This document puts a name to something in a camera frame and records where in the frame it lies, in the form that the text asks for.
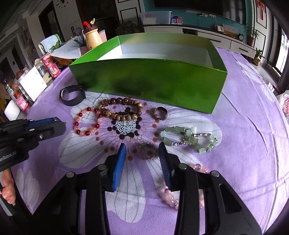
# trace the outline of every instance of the black smartwatch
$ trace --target black smartwatch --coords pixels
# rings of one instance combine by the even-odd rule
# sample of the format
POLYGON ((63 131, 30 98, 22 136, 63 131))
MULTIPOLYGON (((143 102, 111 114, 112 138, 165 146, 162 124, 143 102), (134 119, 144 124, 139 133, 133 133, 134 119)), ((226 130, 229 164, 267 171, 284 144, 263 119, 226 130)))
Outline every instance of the black smartwatch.
POLYGON ((59 97, 66 106, 75 106, 80 104, 85 98, 85 91, 80 85, 72 85, 60 90, 59 97), (68 94, 73 91, 80 91, 79 95, 72 100, 68 100, 68 94))

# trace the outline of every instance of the television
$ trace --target television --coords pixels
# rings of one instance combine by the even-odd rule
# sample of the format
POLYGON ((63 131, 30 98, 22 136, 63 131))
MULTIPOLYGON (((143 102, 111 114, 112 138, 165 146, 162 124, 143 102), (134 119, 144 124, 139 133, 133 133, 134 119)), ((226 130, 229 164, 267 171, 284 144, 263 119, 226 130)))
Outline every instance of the television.
POLYGON ((154 0, 156 8, 183 8, 211 13, 246 24, 245 0, 154 0))

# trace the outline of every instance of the teal wall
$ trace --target teal wall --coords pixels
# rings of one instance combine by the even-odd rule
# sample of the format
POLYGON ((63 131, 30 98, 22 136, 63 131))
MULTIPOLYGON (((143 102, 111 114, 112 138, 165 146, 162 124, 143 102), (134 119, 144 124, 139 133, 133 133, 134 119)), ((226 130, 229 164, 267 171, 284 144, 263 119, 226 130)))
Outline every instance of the teal wall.
MULTIPOLYGON (((247 24, 252 24, 252 6, 251 0, 246 1, 246 21, 247 24)), ((172 11, 173 15, 183 17, 183 24, 185 25, 196 25, 201 27, 206 27, 212 29, 215 24, 215 19, 211 17, 203 17, 194 13, 185 12, 184 9, 176 9, 176 8, 155 8, 155 4, 153 0, 143 0, 144 9, 146 12, 149 11, 172 11)), ((237 23, 233 20, 224 18, 222 16, 216 16, 216 21, 218 25, 226 24, 231 25, 238 29, 239 33, 242 33, 245 37, 244 41, 246 42, 246 33, 244 32, 244 25, 237 23)))

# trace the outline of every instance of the purple tablecloth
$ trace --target purple tablecloth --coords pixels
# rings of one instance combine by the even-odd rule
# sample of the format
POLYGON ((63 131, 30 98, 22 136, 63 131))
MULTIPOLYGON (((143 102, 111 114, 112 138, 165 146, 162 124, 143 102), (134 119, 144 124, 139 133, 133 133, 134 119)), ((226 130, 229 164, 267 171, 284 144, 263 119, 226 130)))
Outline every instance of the purple tablecloth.
MULTIPOLYGON (((120 143, 125 143, 128 158, 121 185, 117 192, 106 195, 112 234, 173 234, 177 211, 157 193, 158 188, 164 187, 159 159, 142 160, 136 149, 143 142, 158 146, 162 140, 159 132, 167 126, 196 126, 197 132, 217 137, 218 144, 210 153, 194 153, 190 146, 167 147, 168 151, 179 156, 181 162, 200 163, 210 171, 218 170, 245 202, 262 231, 266 231, 288 199, 288 125, 276 98, 258 72, 241 55, 217 50, 228 76, 212 114, 141 101, 144 110, 140 122, 131 121, 123 126, 104 118, 97 135, 87 137, 73 131, 76 114, 87 106, 95 107, 104 98, 118 96, 87 92, 87 99, 81 104, 67 107, 59 100, 59 90, 77 82, 69 69, 63 71, 43 92, 27 118, 59 117, 66 122, 65 134, 40 142, 29 152, 27 161, 12 168, 29 210, 33 213, 37 209, 66 172, 87 172, 114 154, 120 143), (152 118, 151 111, 158 106, 168 110, 167 120, 156 122, 152 118), (130 132, 133 136, 122 136, 130 132)), ((125 107, 110 108, 119 112, 125 107)), ((95 122, 94 114, 84 115, 81 130, 95 122)), ((200 227, 204 232, 204 209, 200 227)))

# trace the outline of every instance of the metal ring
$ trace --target metal ring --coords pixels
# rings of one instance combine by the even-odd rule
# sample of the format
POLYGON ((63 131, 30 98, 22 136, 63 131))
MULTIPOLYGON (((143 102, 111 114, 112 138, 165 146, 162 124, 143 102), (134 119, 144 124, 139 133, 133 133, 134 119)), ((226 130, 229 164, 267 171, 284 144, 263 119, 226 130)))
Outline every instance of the metal ring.
POLYGON ((157 151, 156 151, 156 148, 155 148, 154 144, 153 144, 153 143, 150 143, 150 142, 142 143, 142 144, 138 147, 138 154, 140 155, 140 158, 142 158, 142 159, 144 159, 144 160, 149 160, 149 159, 153 158, 153 157, 155 156, 156 152, 157 152, 157 151), (143 156, 143 155, 140 154, 141 148, 143 148, 145 145, 147 145, 147 146, 149 146, 149 147, 151 147, 151 148, 154 149, 154 151, 153 151, 153 153, 152 153, 151 156, 145 157, 145 156, 143 156))
POLYGON ((157 107, 156 109, 155 109, 155 111, 153 112, 153 117, 155 118, 155 119, 158 119, 158 120, 166 120, 166 118, 168 117, 168 111, 164 108, 164 107, 157 107), (162 111, 164 111, 165 112, 165 117, 157 117, 155 114, 156 114, 156 112, 157 111, 159 111, 159 110, 162 110, 162 111))

